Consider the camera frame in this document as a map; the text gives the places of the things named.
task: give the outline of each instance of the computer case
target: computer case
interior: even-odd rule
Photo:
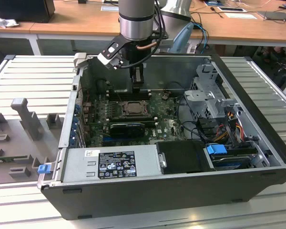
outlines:
[[[0,0],[0,18],[48,23],[55,12],[53,0]]]

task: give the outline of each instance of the metal bracket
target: metal bracket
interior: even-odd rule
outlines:
[[[75,68],[81,68],[85,65],[87,65],[87,61],[93,59],[92,55],[87,55],[86,52],[78,52],[74,55],[74,67]]]

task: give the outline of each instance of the paper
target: paper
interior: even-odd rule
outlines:
[[[225,13],[225,15],[229,18],[257,19],[252,14],[245,14],[245,13]]]
[[[102,6],[101,11],[119,11],[118,6]]]
[[[17,22],[14,19],[2,19],[0,18],[0,27],[2,28],[6,28],[6,27],[14,27],[14,26],[18,26],[19,24],[17,24]]]

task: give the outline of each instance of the desk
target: desk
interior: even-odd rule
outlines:
[[[245,0],[251,6],[260,6],[266,0]],[[248,11],[278,10],[282,1],[272,0],[262,8],[249,8]],[[97,40],[110,41],[119,34],[118,12],[101,11],[101,4],[89,2],[78,4],[77,1],[64,2],[55,0],[55,14],[49,23],[21,22],[20,27],[0,29],[0,37],[25,38],[31,43],[35,55],[41,55],[39,39],[60,40]],[[191,11],[204,6],[203,2],[194,0]],[[209,7],[198,12],[212,12]],[[218,14],[201,14],[203,26],[209,32],[209,44],[283,46],[286,47],[286,23],[258,19],[231,19],[224,14],[223,19]],[[190,42],[197,43],[201,39],[201,31],[193,31]]]

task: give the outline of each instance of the blue latch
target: blue latch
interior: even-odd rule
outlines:
[[[209,145],[206,150],[209,154],[226,154],[227,150],[224,145]]]
[[[51,173],[51,165],[40,165],[37,172],[39,174]]]

